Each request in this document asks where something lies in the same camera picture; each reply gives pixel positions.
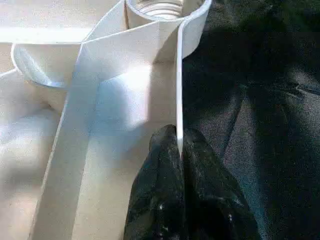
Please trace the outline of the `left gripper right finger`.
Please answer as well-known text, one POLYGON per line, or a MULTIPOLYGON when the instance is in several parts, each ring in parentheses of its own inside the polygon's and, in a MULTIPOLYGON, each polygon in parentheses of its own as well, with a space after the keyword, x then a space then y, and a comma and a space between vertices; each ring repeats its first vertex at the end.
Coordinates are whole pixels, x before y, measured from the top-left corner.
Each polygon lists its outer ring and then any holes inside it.
POLYGON ((189 238, 261 239, 239 183, 199 131, 184 131, 182 158, 189 238))

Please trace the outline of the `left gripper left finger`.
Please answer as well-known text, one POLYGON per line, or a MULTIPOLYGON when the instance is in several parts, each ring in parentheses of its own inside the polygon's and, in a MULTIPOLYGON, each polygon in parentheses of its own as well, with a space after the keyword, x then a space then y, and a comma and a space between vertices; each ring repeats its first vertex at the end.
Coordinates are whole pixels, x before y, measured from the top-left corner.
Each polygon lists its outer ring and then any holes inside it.
POLYGON ((150 138, 149 153, 130 192, 123 239, 183 240, 185 186, 176 127, 166 125, 150 138))

